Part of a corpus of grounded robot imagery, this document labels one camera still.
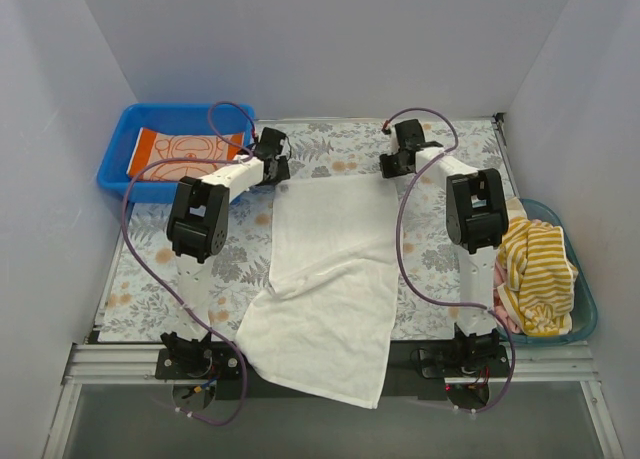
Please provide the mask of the orange cartoon towel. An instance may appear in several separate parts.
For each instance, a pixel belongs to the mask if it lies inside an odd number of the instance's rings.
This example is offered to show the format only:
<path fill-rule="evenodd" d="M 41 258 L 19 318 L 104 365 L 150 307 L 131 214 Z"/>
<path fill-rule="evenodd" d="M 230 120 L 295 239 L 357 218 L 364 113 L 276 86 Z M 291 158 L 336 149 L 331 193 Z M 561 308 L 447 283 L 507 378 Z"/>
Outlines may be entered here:
<path fill-rule="evenodd" d="M 177 182 L 184 176 L 201 177 L 231 161 L 245 143 L 244 133 L 215 135 L 168 135 L 149 128 L 139 130 L 127 175 L 132 178 L 149 164 L 173 159 L 146 170 L 140 181 Z"/>

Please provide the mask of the white towel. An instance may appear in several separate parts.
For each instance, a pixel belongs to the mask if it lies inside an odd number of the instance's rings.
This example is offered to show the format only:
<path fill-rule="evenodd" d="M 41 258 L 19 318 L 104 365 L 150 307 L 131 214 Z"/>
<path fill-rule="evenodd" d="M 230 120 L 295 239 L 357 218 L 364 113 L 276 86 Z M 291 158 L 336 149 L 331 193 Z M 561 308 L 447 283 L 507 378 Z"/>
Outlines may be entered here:
<path fill-rule="evenodd" d="M 398 194 L 375 174 L 276 188 L 267 286 L 235 342 L 259 376 L 375 409 L 396 319 Z"/>

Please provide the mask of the yellow striped towel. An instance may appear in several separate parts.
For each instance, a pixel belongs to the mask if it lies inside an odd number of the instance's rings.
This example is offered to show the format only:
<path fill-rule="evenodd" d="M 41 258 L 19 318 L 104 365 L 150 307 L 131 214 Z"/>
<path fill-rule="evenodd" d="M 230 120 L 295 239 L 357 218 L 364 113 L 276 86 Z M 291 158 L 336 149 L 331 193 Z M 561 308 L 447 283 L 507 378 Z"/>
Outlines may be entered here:
<path fill-rule="evenodd" d="M 504 280 L 496 293 L 520 333 L 550 338 L 572 331 L 579 272 L 568 257 L 562 227 L 526 217 L 512 219 L 497 264 Z"/>

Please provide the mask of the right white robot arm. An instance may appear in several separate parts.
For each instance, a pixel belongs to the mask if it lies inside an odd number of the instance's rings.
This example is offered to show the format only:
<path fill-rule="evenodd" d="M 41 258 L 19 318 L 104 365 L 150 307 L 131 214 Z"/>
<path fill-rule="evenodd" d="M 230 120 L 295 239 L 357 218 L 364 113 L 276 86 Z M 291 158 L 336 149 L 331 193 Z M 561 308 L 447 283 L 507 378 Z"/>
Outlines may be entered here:
<path fill-rule="evenodd" d="M 394 126 L 386 122 L 382 132 L 390 138 L 390 151 L 379 157 L 386 179 L 412 177 L 411 189 L 427 176 L 445 193 L 445 227 L 459 264 L 459 300 L 455 324 L 465 336 L 492 333 L 497 321 L 493 309 L 493 276 L 497 248 L 507 232 L 502 177 L 494 168 L 477 169 L 455 157 L 440 143 L 427 141 L 417 119 Z"/>

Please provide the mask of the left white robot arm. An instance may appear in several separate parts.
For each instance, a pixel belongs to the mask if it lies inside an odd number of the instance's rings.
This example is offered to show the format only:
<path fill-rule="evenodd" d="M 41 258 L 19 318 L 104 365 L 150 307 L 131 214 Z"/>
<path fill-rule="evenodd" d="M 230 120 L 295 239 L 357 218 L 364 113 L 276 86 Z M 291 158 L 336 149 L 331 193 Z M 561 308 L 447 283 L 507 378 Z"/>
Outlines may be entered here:
<path fill-rule="evenodd" d="M 179 181 L 167 226 L 182 300 L 171 327 L 178 337 L 200 340 L 208 333 L 213 260 L 226 242 L 231 202 L 254 186 L 290 178 L 287 142 L 285 133 L 266 127 L 251 159 Z"/>

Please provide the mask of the blue plastic bin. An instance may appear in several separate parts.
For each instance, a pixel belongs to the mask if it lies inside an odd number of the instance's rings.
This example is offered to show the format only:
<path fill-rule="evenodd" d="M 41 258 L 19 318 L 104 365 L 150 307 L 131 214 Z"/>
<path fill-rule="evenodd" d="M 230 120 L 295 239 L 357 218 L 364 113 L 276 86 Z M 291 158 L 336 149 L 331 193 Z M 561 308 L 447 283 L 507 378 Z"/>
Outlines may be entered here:
<path fill-rule="evenodd" d="M 113 195 L 123 196 L 129 185 L 127 169 L 141 128 L 146 127 L 169 135 L 211 135 L 207 120 L 208 104 L 137 103 L 127 107 L 115 127 L 98 171 L 98 185 Z M 213 119 L 217 130 L 224 134 L 243 133 L 249 144 L 254 109 L 242 104 L 238 109 L 218 106 Z"/>

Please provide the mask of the floral table mat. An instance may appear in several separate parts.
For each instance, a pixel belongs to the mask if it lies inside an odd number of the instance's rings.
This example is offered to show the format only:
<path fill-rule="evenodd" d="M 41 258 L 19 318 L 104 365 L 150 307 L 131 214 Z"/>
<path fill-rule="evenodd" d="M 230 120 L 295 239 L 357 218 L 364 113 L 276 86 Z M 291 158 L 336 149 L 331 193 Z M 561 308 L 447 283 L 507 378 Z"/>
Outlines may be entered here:
<path fill-rule="evenodd" d="M 377 121 L 317 120 L 281 122 L 293 146 L 291 174 L 296 179 L 334 175 L 375 174 L 378 157 L 388 139 Z M 425 136 L 448 147 L 460 142 L 454 155 L 479 169 L 499 170 L 506 197 L 514 196 L 503 145 L 490 120 L 423 122 Z M 257 188 L 243 194 L 231 208 L 229 236 L 214 259 L 210 292 L 211 325 L 233 337 L 258 292 L 267 285 L 271 257 L 272 189 Z M 459 290 L 455 251 L 444 226 L 445 196 L 429 178 L 421 177 L 403 215 L 405 266 L 414 285 L 425 295 L 454 301 Z M 174 254 L 166 238 L 170 208 L 137 204 L 128 227 L 136 251 L 162 279 L 177 284 Z M 96 317 L 97 339 L 104 343 L 156 343 L 173 324 L 178 304 L 133 258 L 120 251 L 109 295 Z M 453 333 L 453 308 L 431 305 L 399 286 L 395 340 L 448 339 Z"/>

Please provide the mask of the pink towel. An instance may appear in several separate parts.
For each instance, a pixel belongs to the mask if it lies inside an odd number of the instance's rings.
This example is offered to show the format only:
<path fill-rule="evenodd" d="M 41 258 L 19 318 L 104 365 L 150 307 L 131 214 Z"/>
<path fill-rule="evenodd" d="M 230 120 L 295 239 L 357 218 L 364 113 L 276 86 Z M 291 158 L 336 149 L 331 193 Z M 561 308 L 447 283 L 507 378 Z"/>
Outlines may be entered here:
<path fill-rule="evenodd" d="M 523 334 L 522 317 L 519 309 L 521 278 L 517 273 L 505 269 L 496 260 L 493 276 L 494 311 L 502 319 L 510 332 Z"/>

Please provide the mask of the teal laundry basket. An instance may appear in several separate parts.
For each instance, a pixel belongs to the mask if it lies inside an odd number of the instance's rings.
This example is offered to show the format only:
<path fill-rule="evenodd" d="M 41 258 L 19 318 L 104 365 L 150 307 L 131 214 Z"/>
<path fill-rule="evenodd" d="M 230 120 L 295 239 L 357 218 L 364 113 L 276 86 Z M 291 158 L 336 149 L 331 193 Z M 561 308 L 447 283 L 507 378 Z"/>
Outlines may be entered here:
<path fill-rule="evenodd" d="M 516 217 L 526 217 L 530 220 L 548 222 L 560 226 L 564 230 L 567 254 L 570 261 L 578 269 L 579 275 L 575 284 L 575 305 L 571 313 L 573 329 L 570 333 L 550 338 L 529 337 L 524 334 L 512 333 L 515 343 L 527 346 L 564 345 L 586 339 L 595 329 L 598 313 L 595 302 L 589 290 L 586 278 L 569 237 L 557 215 L 547 206 L 530 199 L 511 199 L 507 202 L 510 221 Z"/>

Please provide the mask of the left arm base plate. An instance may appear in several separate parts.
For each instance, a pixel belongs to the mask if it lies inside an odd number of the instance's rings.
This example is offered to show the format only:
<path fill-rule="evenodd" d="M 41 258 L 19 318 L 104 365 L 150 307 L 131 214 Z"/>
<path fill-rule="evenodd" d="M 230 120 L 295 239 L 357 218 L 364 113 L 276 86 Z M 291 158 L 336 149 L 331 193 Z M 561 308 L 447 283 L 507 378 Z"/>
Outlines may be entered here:
<path fill-rule="evenodd" d="M 234 351 L 225 343 L 169 339 L 159 351 L 156 379 L 239 380 L 241 369 Z"/>

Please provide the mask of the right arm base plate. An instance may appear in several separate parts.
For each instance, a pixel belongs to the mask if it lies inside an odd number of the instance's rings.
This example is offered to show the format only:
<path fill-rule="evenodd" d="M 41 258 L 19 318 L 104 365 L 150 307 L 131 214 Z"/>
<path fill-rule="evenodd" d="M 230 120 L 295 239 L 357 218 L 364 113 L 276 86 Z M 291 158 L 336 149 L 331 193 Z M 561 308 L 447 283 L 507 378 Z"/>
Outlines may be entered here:
<path fill-rule="evenodd" d="M 409 359 L 416 371 L 427 379 L 506 378 L 510 370 L 503 346 L 498 346 L 493 355 L 470 357 L 450 341 L 425 342 L 411 350 Z"/>

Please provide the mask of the aluminium frame rail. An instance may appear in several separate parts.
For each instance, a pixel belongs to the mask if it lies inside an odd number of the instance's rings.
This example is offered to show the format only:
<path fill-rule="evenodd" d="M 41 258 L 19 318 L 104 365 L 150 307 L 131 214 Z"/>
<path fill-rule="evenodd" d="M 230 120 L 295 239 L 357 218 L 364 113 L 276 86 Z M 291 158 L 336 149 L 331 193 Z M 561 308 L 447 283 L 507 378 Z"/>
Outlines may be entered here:
<path fill-rule="evenodd" d="M 155 380 L 159 344 L 97 344 L 72 348 L 63 381 L 75 384 L 145 384 Z M 589 346 L 518 347 L 515 382 L 597 381 Z"/>

